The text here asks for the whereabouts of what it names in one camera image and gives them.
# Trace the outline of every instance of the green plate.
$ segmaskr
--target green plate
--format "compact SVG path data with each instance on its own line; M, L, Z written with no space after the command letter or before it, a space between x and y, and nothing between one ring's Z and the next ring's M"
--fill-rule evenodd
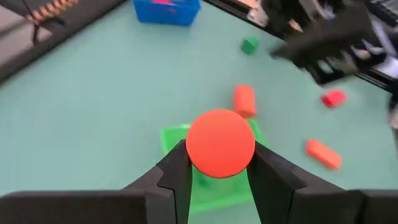
M248 119L247 122L253 130L256 141L269 147L257 122L253 119ZM161 130L162 150L165 154L169 153L179 141L185 139L189 127L189 124L183 124ZM214 179L193 167L192 178L190 214L252 200L246 170L226 179Z

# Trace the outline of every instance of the orange block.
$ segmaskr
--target orange block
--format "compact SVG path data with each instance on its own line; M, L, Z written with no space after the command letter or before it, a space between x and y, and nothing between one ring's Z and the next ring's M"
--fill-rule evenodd
M343 159L337 152L329 149L318 140L307 140L306 152L331 169L339 169L343 163Z
M234 91L234 111L242 118L253 118L256 115L254 90L248 85L237 85Z

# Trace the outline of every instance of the table surface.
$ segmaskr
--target table surface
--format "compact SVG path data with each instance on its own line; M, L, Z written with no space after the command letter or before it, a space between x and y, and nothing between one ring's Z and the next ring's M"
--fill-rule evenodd
M388 94L360 79L335 85L329 110L305 72L267 51L275 37L207 4L191 28L141 24L130 2L21 71L0 88L0 194L119 189L161 157L160 129L231 108L233 88L256 91L257 122L271 149L345 189L398 189ZM244 37L260 40L243 54ZM303 150L319 139L343 157L330 171ZM259 223L253 202L190 223Z

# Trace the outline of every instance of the blue container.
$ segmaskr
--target blue container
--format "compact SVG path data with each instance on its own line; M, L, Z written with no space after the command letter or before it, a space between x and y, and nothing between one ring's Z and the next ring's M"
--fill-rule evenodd
M200 0L132 0L140 22L189 26L200 9Z

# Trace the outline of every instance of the green block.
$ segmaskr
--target green block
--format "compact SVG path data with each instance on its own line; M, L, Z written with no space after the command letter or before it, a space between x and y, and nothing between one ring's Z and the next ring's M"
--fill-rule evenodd
M253 119L247 120L252 127L254 137L259 143L269 146L264 139L257 122ZM185 139L188 133L189 124L169 127L161 130L160 138L162 150L166 154L174 146ZM195 167L192 167L192 195L190 214L207 210L227 207L237 203L252 200L252 194L246 174L246 170L233 177L225 179L214 179L202 174Z
M259 41L254 37L243 39L241 49L245 54L252 55L256 52L259 46Z

